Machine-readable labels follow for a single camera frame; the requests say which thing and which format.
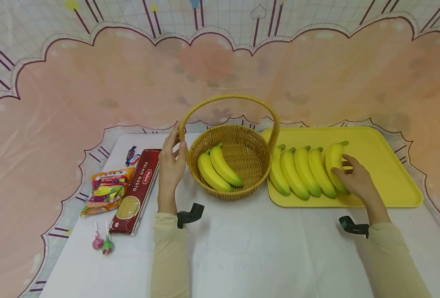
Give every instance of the hand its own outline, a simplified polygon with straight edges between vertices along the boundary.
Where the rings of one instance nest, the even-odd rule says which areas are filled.
[[[362,201],[375,200],[377,197],[380,199],[379,192],[375,188],[367,169],[352,156],[343,154],[342,157],[346,160],[342,162],[342,166],[352,167],[352,169],[344,171],[338,168],[332,169],[332,172],[338,176],[342,184]]]
[[[387,209],[370,173],[356,158],[347,154],[343,154],[342,157],[346,160],[342,162],[342,166],[352,166],[352,169],[342,171],[333,168],[332,172],[352,194],[361,199],[367,209],[370,224],[390,222]]]
[[[178,138],[179,126],[180,123],[178,122],[173,127],[172,132],[170,132],[169,136],[166,138],[159,155],[159,212],[177,214],[175,189],[185,172],[187,152],[186,142],[180,142]],[[178,150],[173,152],[173,147],[178,143],[180,143]]]

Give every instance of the banana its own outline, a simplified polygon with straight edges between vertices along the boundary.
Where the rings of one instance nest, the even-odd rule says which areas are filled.
[[[269,179],[274,185],[274,188],[276,188],[280,194],[289,195],[291,194],[291,191],[289,190],[289,184],[286,181],[286,178],[283,176],[283,172],[281,171],[280,166],[281,151],[285,147],[286,146],[282,144],[274,149],[272,157],[273,160],[271,162],[271,170],[269,172]]]
[[[213,169],[212,161],[210,160],[210,150],[208,149],[198,157],[198,170],[200,175],[213,189],[217,191],[233,191],[231,185],[220,177]]]
[[[337,142],[327,149],[326,157],[324,159],[326,163],[326,172],[335,188],[345,195],[350,195],[351,193],[345,188],[345,186],[340,182],[339,178],[331,172],[333,167],[342,170],[342,154],[344,154],[344,146],[349,145],[348,141]]]
[[[279,160],[281,171],[283,172],[286,181],[289,184],[289,188],[297,195],[301,200],[309,200],[310,194],[306,185],[299,178],[296,169],[294,168],[293,153],[296,148],[291,148],[281,154]]]
[[[221,147],[223,147],[222,143],[213,147],[210,151],[210,160],[212,161],[213,169],[215,169],[220,177],[225,179],[229,184],[235,187],[242,187],[244,184],[243,179],[241,179],[241,177],[230,168],[228,163],[226,163],[225,158],[223,158]]]
[[[311,146],[306,146],[299,148],[294,152],[294,167],[296,168],[296,172],[298,172],[299,178],[301,178],[301,181],[304,182],[308,188],[310,194],[315,197],[320,197],[321,188],[316,179],[314,179],[308,164],[308,150],[310,148]]]
[[[309,151],[308,164],[310,166],[311,173],[321,187],[322,192],[328,197],[335,199],[338,195],[336,194],[334,185],[326,174],[326,170],[324,170],[324,167],[322,166],[321,151],[322,147]]]

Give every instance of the sleeve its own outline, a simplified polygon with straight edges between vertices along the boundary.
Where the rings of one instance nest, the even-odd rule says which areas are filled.
[[[376,223],[365,242],[370,281],[378,298],[431,298],[398,227]]]
[[[177,228],[177,216],[155,215],[151,298],[189,298],[187,236],[186,229]]]

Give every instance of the yellow tray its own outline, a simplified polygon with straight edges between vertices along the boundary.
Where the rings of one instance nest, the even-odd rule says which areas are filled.
[[[269,128],[262,135],[269,140],[270,134]],[[330,144],[342,141],[349,141],[345,153],[356,157],[370,172],[385,206],[420,206],[423,201],[420,190],[376,129],[366,126],[281,128],[277,145],[285,144],[286,149],[310,145],[312,148],[323,147],[326,150]],[[323,194],[303,201],[291,192],[291,195],[285,197],[276,191],[269,179],[267,181],[271,201],[282,207],[363,207],[355,195],[339,194],[338,198],[330,199]]]

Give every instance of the white table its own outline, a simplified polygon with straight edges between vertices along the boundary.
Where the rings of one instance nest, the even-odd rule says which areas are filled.
[[[187,134],[188,144],[198,134]],[[165,134],[122,135],[104,171],[121,169],[129,148],[161,148]],[[147,298],[153,260],[158,183],[135,237],[114,235],[115,251],[91,248],[93,226],[115,211],[78,220],[42,298]],[[224,202],[210,197],[188,169],[177,191],[178,210],[205,206],[188,225],[193,298],[368,298],[373,292],[361,261],[362,236],[343,232],[338,218],[367,222],[362,208],[281,208],[266,184],[251,197]],[[389,209],[433,297],[440,297],[440,229],[424,206]]]

